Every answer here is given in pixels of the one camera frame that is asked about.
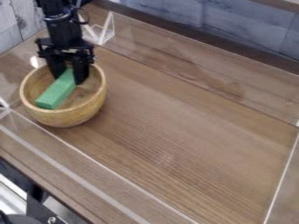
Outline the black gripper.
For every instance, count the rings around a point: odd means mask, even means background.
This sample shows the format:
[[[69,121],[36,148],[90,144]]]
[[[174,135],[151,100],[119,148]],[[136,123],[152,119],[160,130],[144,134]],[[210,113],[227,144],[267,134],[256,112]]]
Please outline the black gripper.
[[[37,38],[39,57],[45,59],[53,79],[57,80],[67,69],[65,60],[72,61],[75,83],[80,85],[90,77],[94,63],[94,45],[83,39],[82,21],[78,16],[45,16],[48,37]]]

